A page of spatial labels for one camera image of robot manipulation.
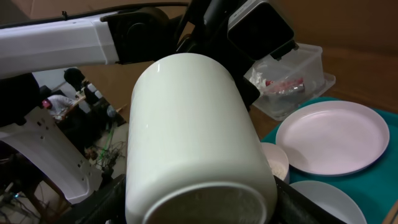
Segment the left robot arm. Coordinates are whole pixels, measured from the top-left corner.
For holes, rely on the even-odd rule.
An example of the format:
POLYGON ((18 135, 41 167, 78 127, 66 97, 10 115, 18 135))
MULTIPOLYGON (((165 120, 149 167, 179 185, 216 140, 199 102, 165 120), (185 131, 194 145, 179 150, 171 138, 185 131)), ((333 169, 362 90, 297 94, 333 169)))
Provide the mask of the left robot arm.
POLYGON ((235 187, 261 194, 252 181, 259 140, 248 106, 259 96, 242 76, 248 60, 226 42, 178 37, 189 16, 169 18, 165 3, 31 21, 1 29, 1 76, 55 68, 150 62, 131 96, 127 209, 149 207, 181 190, 235 187))

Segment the pink bowl with rice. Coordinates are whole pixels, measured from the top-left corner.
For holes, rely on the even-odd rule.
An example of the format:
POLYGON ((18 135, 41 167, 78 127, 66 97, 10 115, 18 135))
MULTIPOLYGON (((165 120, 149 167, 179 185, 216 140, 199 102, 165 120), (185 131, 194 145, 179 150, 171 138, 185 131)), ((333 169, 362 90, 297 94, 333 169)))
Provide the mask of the pink bowl with rice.
POLYGON ((283 180, 286 184, 289 184, 289 160, 286 153, 279 146, 269 142, 262 142, 261 146, 271 167, 272 174, 283 180))

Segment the grey bowl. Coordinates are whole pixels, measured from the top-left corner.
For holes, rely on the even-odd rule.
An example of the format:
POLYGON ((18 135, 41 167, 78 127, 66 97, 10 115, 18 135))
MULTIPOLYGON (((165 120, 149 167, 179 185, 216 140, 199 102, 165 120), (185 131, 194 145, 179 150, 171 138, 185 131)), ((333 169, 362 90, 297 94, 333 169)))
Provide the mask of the grey bowl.
POLYGON ((304 180, 290 186, 345 223, 367 224, 364 214, 354 200, 330 184, 304 180))

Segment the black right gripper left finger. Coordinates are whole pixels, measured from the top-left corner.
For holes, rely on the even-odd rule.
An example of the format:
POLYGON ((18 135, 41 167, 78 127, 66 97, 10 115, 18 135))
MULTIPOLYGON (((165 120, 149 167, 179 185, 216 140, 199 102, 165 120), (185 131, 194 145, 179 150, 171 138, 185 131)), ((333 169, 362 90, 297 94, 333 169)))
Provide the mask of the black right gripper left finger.
POLYGON ((101 190, 64 213, 56 224, 126 224, 126 175, 121 174, 101 190))

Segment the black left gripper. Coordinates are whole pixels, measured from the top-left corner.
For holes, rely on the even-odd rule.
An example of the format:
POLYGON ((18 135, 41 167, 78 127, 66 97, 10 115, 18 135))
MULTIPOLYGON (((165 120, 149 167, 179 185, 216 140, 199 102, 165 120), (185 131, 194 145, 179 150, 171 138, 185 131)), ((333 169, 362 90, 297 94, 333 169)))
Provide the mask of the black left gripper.
POLYGON ((259 97, 259 91, 244 78, 254 64, 244 52, 228 40, 228 19, 240 6, 241 0, 192 0, 182 19, 195 27, 177 47, 178 53, 206 55, 229 71, 245 107, 249 107, 259 97))

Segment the white cup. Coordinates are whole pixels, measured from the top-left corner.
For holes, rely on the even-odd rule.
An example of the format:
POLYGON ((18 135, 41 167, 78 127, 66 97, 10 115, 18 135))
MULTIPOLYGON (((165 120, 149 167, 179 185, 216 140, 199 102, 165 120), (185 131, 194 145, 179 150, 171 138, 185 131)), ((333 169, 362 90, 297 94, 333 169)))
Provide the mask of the white cup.
POLYGON ((150 65, 131 97, 128 223, 268 223, 277 189, 232 76, 212 58, 150 65))

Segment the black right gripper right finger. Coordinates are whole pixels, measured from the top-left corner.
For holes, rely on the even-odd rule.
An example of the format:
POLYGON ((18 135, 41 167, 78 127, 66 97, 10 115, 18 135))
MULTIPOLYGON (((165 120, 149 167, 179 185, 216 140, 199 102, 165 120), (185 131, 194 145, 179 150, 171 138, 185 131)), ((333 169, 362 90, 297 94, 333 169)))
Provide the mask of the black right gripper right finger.
POLYGON ((270 223, 344 224, 283 180, 276 176, 274 179, 277 186, 277 204, 270 223))

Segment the white tissue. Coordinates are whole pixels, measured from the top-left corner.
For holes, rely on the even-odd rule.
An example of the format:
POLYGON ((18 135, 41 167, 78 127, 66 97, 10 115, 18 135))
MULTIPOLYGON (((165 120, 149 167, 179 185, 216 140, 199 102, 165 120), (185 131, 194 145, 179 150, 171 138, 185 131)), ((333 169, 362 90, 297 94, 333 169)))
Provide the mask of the white tissue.
POLYGON ((256 69, 252 69, 249 76, 249 81, 259 90, 264 91, 267 87, 266 81, 262 72, 258 72, 256 69))

